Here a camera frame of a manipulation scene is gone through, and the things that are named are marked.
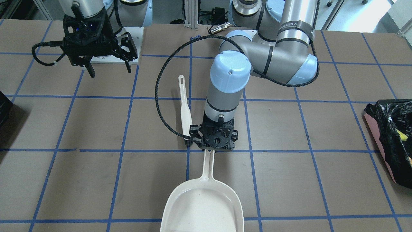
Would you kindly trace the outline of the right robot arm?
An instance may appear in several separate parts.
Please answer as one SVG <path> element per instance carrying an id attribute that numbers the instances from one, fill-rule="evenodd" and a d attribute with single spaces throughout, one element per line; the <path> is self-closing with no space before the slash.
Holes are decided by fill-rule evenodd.
<path id="1" fill-rule="evenodd" d="M 126 29 L 146 27 L 153 22 L 151 0 L 60 0 L 65 13 L 65 37 L 61 45 L 71 65 L 95 71 L 94 57 L 113 56 L 125 63 L 131 73 L 131 62 L 139 58 L 136 39 Z"/>

